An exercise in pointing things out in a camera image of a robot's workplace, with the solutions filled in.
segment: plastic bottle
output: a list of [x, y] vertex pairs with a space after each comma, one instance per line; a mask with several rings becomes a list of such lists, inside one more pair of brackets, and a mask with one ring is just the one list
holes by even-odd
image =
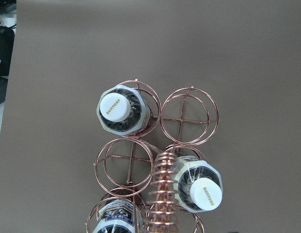
[[175, 198], [191, 213], [216, 209], [222, 201], [222, 179], [219, 172], [206, 161], [195, 156], [180, 156], [176, 160], [175, 175], [171, 175]]
[[141, 133], [151, 111], [137, 90], [118, 85], [102, 94], [96, 114], [106, 131], [126, 136]]
[[126, 200], [114, 200], [99, 210], [99, 223], [92, 233], [141, 233], [143, 227], [142, 213], [136, 207], [134, 221], [133, 204]]

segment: bottle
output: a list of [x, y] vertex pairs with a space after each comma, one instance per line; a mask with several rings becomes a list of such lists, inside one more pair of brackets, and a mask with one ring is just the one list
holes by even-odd
[[219, 172], [206, 161], [195, 156], [180, 156], [176, 159], [175, 174], [171, 178], [175, 198], [191, 213], [216, 209], [222, 201], [222, 179]]
[[120, 136], [142, 133], [151, 122], [151, 110], [141, 94], [124, 85], [102, 94], [96, 114], [106, 131]]
[[136, 207], [136, 220], [135, 223], [133, 204], [117, 199], [99, 210], [99, 222], [92, 233], [141, 233], [143, 219], [138, 207]]

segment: copper wire rack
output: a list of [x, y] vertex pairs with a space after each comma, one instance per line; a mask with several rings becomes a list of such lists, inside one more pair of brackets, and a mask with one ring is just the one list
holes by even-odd
[[[173, 194], [176, 192], [173, 190], [173, 186], [171, 185], [174, 181], [172, 181], [170, 174], [172, 174], [172, 169], [174, 167], [174, 162], [176, 159], [176, 151], [181, 149], [188, 149], [193, 152], [198, 158], [208, 161], [207, 158], [195, 147], [206, 142], [216, 131], [219, 122], [219, 114], [216, 103], [212, 99], [212, 97], [200, 90], [196, 89], [193, 86], [190, 88], [182, 88], [175, 92], [173, 92], [161, 106], [160, 100], [156, 92], [147, 84], [142, 83], [138, 80], [135, 81], [126, 81], [120, 83], [122, 85], [135, 85], [134, 89], [138, 90], [141, 94], [147, 95], [150, 97], [155, 105], [157, 106], [157, 111], [151, 114], [152, 124], [146, 128], [145, 131], [138, 135], [129, 135], [126, 137], [115, 139], [109, 143], [107, 143], [98, 154], [96, 161], [94, 164], [95, 167], [95, 176], [99, 183], [99, 185], [106, 191], [106, 195], [102, 198], [102, 200], [93, 207], [91, 210], [86, 225], [86, 231], [89, 233], [89, 222], [93, 216], [96, 216], [98, 219], [98, 211], [100, 207], [107, 201], [113, 199], [126, 199], [133, 203], [133, 206], [138, 206], [141, 210], [143, 210], [143, 216], [145, 219], [144, 229], [149, 233], [173, 233], [178, 231], [178, 220], [177, 215], [179, 214], [190, 214], [194, 220], [194, 228], [193, 232], [204, 233], [204, 226], [197, 214], [190, 213], [187, 210], [177, 205], [177, 201], [173, 198]], [[201, 97], [197, 95], [203, 96], [207, 98], [211, 102], [211, 107], [213, 108], [211, 114], [208, 110], [208, 107]], [[172, 117], [172, 116], [163, 116], [163, 112], [166, 109], [166, 106], [174, 101], [176, 98], [181, 98], [181, 114], [180, 117]], [[189, 120], [185, 119], [185, 110], [186, 110], [186, 99], [191, 98], [200, 103], [202, 109], [205, 110], [206, 113], [206, 121], [200, 120]], [[165, 126], [165, 121], [172, 121], [178, 123], [178, 134], [176, 136], [169, 133]], [[142, 137], [151, 133], [154, 128], [160, 123], [162, 131], [166, 137], [172, 140], [172, 144], [167, 146], [165, 149], [161, 150], [156, 146], [144, 141]], [[204, 125], [204, 129], [201, 132], [201, 135], [194, 140], [185, 141], [182, 139], [182, 129], [187, 124], [199, 124]], [[129, 142], [131, 143], [131, 150], [129, 155], [121, 155], [112, 153], [112, 147], [116, 147], [120, 142]], [[142, 158], [136, 155], [136, 146], [140, 146], [147, 154], [148, 158]], [[127, 169], [127, 178], [125, 182], [118, 183], [108, 172], [106, 166], [106, 160], [109, 158], [113, 159], [122, 159], [128, 160], [129, 166]], [[141, 162], [145, 164], [145, 168], [149, 169], [148, 175], [138, 183], [134, 183], [132, 181], [132, 168], [134, 162]], [[105, 173], [105, 177], [99, 175], [99, 164], [103, 164], [103, 169]], [[112, 183], [116, 186], [116, 188], [108, 188], [106, 186], [107, 183]], [[153, 200], [145, 201], [142, 199], [141, 193], [151, 185], [154, 189], [152, 191], [152, 195], [154, 196]], [[123, 189], [126, 190], [125, 194], [119, 194], [117, 190]]]

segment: white bottle cap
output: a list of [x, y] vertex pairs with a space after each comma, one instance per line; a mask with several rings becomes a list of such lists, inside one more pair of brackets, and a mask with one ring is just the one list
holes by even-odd
[[222, 190], [208, 178], [199, 178], [190, 188], [193, 202], [202, 210], [214, 210], [222, 201]]
[[118, 93], [109, 93], [103, 97], [100, 111], [107, 120], [119, 122], [126, 119], [131, 111], [130, 102]]

